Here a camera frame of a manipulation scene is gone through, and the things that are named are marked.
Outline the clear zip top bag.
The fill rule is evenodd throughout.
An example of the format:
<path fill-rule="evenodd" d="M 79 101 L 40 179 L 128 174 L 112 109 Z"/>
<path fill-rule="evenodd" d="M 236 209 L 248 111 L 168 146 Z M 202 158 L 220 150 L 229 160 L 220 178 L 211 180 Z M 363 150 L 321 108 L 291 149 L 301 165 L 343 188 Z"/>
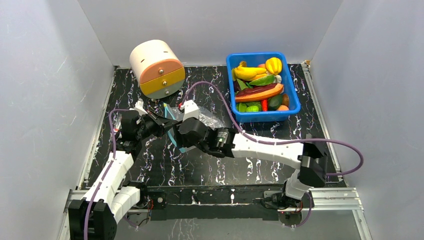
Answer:
<path fill-rule="evenodd" d="M 185 102 L 182 107 L 183 111 L 164 104 L 164 116 L 171 121 L 167 132 L 169 138 L 181 153 L 203 147 L 209 153 L 211 147 L 208 147 L 207 137 L 211 137 L 216 129 L 223 128 L 224 123 L 192 100 Z"/>

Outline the green watermelon slice toy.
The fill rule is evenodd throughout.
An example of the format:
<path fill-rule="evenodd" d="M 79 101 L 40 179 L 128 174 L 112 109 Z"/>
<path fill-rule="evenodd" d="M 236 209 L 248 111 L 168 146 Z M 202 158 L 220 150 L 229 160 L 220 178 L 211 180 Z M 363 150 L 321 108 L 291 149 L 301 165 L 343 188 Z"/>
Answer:
<path fill-rule="evenodd" d="M 236 109 L 240 113 L 247 112 L 247 108 L 248 108 L 248 106 L 244 102 L 240 102 L 236 105 Z"/>

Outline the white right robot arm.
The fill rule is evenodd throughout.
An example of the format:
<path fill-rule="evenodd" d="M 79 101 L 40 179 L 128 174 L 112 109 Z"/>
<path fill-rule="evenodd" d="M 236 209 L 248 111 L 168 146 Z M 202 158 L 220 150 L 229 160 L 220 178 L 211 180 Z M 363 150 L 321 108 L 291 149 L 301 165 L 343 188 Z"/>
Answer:
<path fill-rule="evenodd" d="M 216 158 L 256 158 L 293 168 L 280 196 L 274 197 L 288 207 L 295 207 L 310 189 L 326 184 L 327 154 L 311 141 L 302 139 L 291 143 L 238 132 L 234 128 L 212 128 L 194 117 L 179 121 L 173 131 L 179 148 L 195 147 Z"/>

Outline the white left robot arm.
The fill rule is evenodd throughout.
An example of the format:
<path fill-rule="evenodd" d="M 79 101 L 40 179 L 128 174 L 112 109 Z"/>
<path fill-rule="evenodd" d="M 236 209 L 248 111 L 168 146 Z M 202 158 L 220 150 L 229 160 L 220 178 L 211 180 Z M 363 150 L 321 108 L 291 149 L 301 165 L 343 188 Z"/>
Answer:
<path fill-rule="evenodd" d="M 112 152 L 93 186 L 81 199 L 68 207 L 69 234 L 72 240 L 113 240 L 117 225 L 133 206 L 144 208 L 149 203 L 147 187 L 142 182 L 129 182 L 119 189 L 123 177 L 134 164 L 150 136 L 165 135 L 176 120 L 155 113 L 119 109 L 120 119 L 111 125 Z"/>

